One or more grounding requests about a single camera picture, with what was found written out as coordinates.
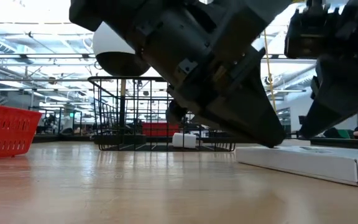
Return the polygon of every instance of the white cube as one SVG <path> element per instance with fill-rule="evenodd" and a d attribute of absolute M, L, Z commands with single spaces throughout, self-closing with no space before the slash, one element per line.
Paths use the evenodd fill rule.
<path fill-rule="evenodd" d="M 196 148 L 197 136 L 194 134 L 175 133 L 172 137 L 173 147 L 184 147 L 187 149 Z"/>

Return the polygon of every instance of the desk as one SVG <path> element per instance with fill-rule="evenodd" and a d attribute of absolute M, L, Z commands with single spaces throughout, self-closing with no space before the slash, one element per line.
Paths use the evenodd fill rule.
<path fill-rule="evenodd" d="M 227 222 L 355 224 L 358 188 L 238 164 L 221 152 L 52 142 L 0 159 L 0 223 Z"/>
<path fill-rule="evenodd" d="M 313 138 L 310 139 L 310 143 L 315 146 L 331 146 L 358 149 L 358 139 Z"/>

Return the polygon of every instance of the white box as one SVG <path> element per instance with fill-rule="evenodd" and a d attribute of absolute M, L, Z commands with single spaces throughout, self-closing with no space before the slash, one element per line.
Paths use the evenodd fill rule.
<path fill-rule="evenodd" d="M 186 149 L 195 149 L 196 148 L 197 136 L 194 134 L 183 134 L 175 133 L 172 137 L 173 147 L 183 147 Z"/>
<path fill-rule="evenodd" d="M 236 148 L 237 162 L 358 186 L 358 149 L 316 146 Z"/>

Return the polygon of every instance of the yellow cable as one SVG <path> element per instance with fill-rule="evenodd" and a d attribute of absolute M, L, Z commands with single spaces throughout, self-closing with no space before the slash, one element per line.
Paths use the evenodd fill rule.
<path fill-rule="evenodd" d="M 276 101 L 275 101 L 274 92 L 273 92 L 273 79 L 272 79 L 272 74 L 270 73 L 270 59 L 269 59 L 269 52 L 267 50 L 268 47 L 267 47 L 266 30 L 264 30 L 264 36 L 265 36 L 265 49 L 266 49 L 268 80 L 270 82 L 270 93 L 272 94 L 273 109 L 274 109 L 274 112 L 276 112 Z"/>

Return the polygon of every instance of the red basket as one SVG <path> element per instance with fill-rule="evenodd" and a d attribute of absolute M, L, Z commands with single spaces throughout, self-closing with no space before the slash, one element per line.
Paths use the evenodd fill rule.
<path fill-rule="evenodd" d="M 179 132 L 179 125 L 167 123 L 142 123 L 142 134 L 155 137 L 172 137 Z"/>
<path fill-rule="evenodd" d="M 0 157 L 29 151 L 41 113 L 0 106 Z"/>

